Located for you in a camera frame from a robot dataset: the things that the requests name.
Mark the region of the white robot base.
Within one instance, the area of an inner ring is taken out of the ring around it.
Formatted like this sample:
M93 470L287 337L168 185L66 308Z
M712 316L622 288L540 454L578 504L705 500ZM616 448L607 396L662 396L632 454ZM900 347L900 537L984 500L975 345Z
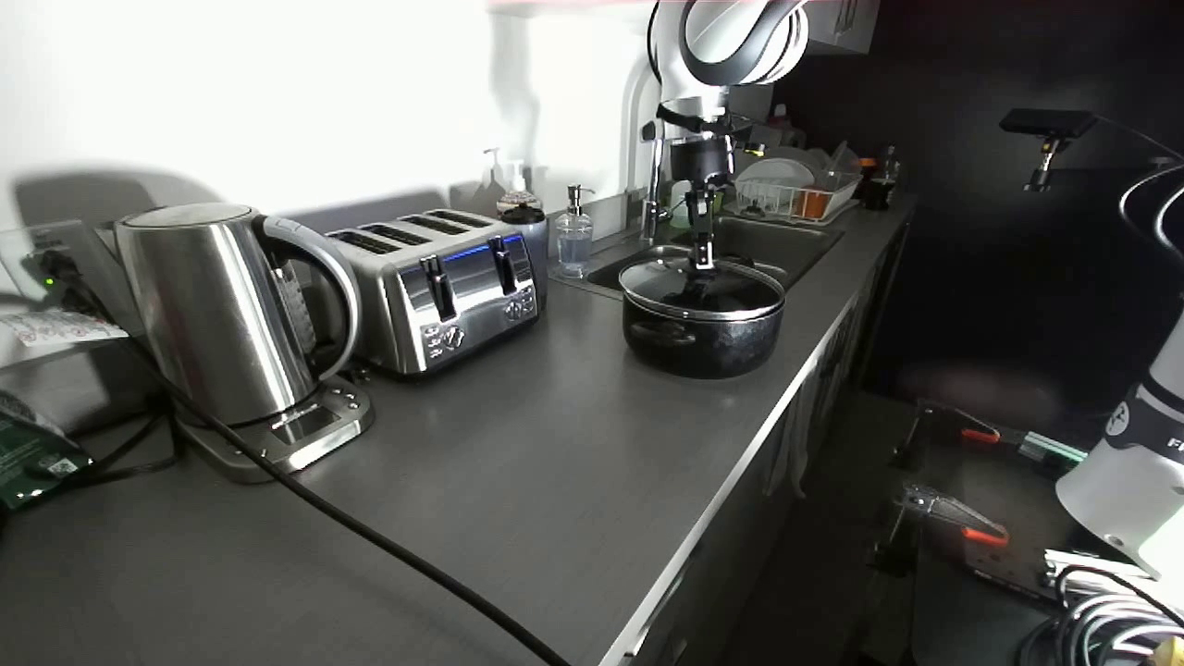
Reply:
M1184 316L1054 497L1134 563L1159 576L1184 573Z

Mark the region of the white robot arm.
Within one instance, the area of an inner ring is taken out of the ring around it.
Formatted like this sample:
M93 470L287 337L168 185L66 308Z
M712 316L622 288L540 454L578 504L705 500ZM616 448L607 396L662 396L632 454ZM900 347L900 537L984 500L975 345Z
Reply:
M647 68L665 172L686 182L694 268L713 268L713 197L733 182L731 92L775 84L810 40L810 0L654 0Z

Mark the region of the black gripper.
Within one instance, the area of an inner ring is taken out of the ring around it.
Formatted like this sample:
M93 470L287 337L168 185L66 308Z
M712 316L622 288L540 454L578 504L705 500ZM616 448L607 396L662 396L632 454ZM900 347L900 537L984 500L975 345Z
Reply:
M733 160L733 137L727 129L689 129L673 125L665 134L665 157L670 157L670 177L686 182L686 209L689 209L689 252L694 268L699 261L699 271L720 268L720 243L713 243L713 218L705 218L712 213L712 199L733 182L738 160Z

